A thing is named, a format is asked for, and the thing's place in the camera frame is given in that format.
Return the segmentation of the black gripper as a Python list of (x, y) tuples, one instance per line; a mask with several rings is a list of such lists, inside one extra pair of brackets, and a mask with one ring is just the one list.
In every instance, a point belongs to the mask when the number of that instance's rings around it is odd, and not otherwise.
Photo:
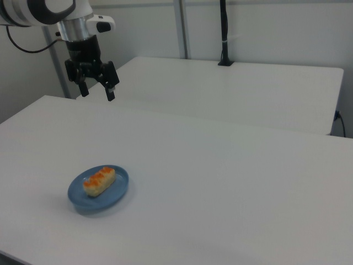
[(107, 100), (115, 99), (115, 86), (119, 84), (115, 66), (112, 61), (102, 63), (97, 36), (81, 41), (66, 41), (69, 59), (65, 61), (68, 80), (78, 85), (81, 96), (89, 94), (85, 77), (97, 78), (104, 87)]

